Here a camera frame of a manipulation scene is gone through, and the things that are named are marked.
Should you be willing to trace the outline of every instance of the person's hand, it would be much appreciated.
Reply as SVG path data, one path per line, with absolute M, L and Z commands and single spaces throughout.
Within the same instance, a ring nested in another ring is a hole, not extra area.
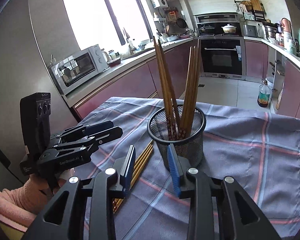
M 67 170 L 67 171 L 64 171 L 61 175 L 60 175 L 60 178 L 59 178 L 59 180 L 58 180 L 58 185 L 59 185 L 59 187 L 55 187 L 54 189 L 53 189 L 53 194 L 55 194 L 65 183 L 66 183 L 66 179 L 67 179 L 67 177 L 72 177 L 73 176 L 73 174 L 74 174 L 74 169 L 72 168 L 72 169 L 70 169 L 70 170 Z M 41 178 L 41 177 L 39 177 L 38 175 L 36 175 L 36 174 L 31 174 L 30 175 L 30 179 L 31 179 L 31 182 L 33 182 L 35 185 L 36 185 L 36 187 L 37 187 L 37 189 L 38 190 L 43 190 L 43 191 L 45 191 L 45 190 L 47 190 L 47 189 L 49 189 L 49 185 L 48 185 L 48 182 L 45 180 L 45 179 L 43 179 L 43 178 Z

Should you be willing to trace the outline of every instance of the chopsticks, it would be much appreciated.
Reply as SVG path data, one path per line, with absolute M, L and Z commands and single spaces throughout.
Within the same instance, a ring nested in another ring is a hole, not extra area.
M 178 138 L 178 127 L 180 123 L 178 105 L 176 96 L 172 86 L 171 76 L 168 70 L 167 62 L 160 44 L 155 41 L 154 48 L 157 56 L 157 63 L 159 69 L 159 76 L 163 94 L 164 109 L 167 119 L 168 137 L 169 140 L 177 140 Z
M 195 46 L 190 47 L 188 74 L 186 80 L 186 94 L 182 115 L 180 118 L 176 96 L 173 90 L 171 76 L 168 70 L 162 46 L 160 44 L 160 41 L 158 41 L 157 44 L 154 38 L 154 48 L 157 56 L 164 110 L 168 128 L 168 138 L 170 141 L 182 140 L 188 138 L 191 134 L 195 104 L 198 95 L 201 51 L 200 47 L 200 40 L 198 40 Z
M 190 136 L 194 118 L 195 104 L 198 95 L 199 70 L 200 70 L 200 40 L 197 45 L 190 48 L 188 75 L 186 80 L 186 94 L 179 128 L 179 138 L 185 139 Z
M 141 172 L 143 171 L 144 166 L 147 164 L 148 159 L 150 158 L 152 152 L 153 152 L 153 145 L 152 145 L 153 140 L 149 142 L 147 147 L 143 150 L 143 152 L 139 155 L 139 157 L 136 159 L 134 163 L 134 168 L 133 168 L 133 175 L 132 175 L 132 180 L 130 184 L 130 188 L 133 187 L 134 183 L 137 181 L 139 178 Z M 116 212 L 121 205 L 123 199 L 116 198 L 113 200 L 113 212 Z

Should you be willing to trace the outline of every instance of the window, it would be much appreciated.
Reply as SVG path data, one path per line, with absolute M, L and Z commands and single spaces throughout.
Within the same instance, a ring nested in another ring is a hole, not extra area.
M 119 50 L 126 43 L 124 31 L 136 41 L 152 37 L 140 0 L 63 0 L 74 36 L 81 50 L 99 44 Z

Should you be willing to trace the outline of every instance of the white countertop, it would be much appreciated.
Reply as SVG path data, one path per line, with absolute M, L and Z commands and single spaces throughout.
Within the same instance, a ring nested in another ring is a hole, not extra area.
M 263 38 L 252 38 L 252 37 L 244 37 L 245 40 L 248 41 L 261 41 L 265 44 L 267 44 L 268 46 L 270 46 L 271 48 L 274 48 L 275 50 L 277 50 L 278 52 L 280 52 L 282 55 L 284 55 L 287 59 L 289 59 L 293 64 L 295 64 L 299 69 L 300 69 L 300 58 L 296 57 L 295 55 L 287 52 L 284 47 L 272 44 L 271 42 L 263 39 Z
M 171 41 L 162 44 L 163 51 L 166 51 L 168 49 L 172 49 L 175 46 L 178 46 L 180 44 L 186 43 L 188 41 L 192 41 L 193 38 L 188 39 L 181 39 L 177 41 Z M 108 82 L 110 79 L 114 78 L 115 76 L 121 74 L 122 72 L 125 72 L 131 67 L 134 67 L 135 65 L 138 65 L 139 63 L 147 60 L 148 58 L 151 58 L 155 56 L 155 50 L 147 51 L 139 56 L 129 58 L 122 60 L 121 63 L 115 67 L 111 67 L 110 69 L 100 73 L 99 75 L 91 78 L 84 84 L 82 84 L 80 87 L 77 87 L 75 90 L 71 91 L 68 95 L 63 96 L 65 101 L 67 102 L 69 107 L 74 106 L 77 102 L 82 100 L 84 97 L 86 97 L 88 94 L 93 92 L 98 87 L 102 86 L 104 83 Z

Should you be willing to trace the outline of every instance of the oven handle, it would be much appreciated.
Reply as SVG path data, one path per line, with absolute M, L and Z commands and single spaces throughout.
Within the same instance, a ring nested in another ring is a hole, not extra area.
M 204 48 L 205 50 L 233 50 L 233 51 L 237 51 L 237 49 L 207 49 L 207 48 Z

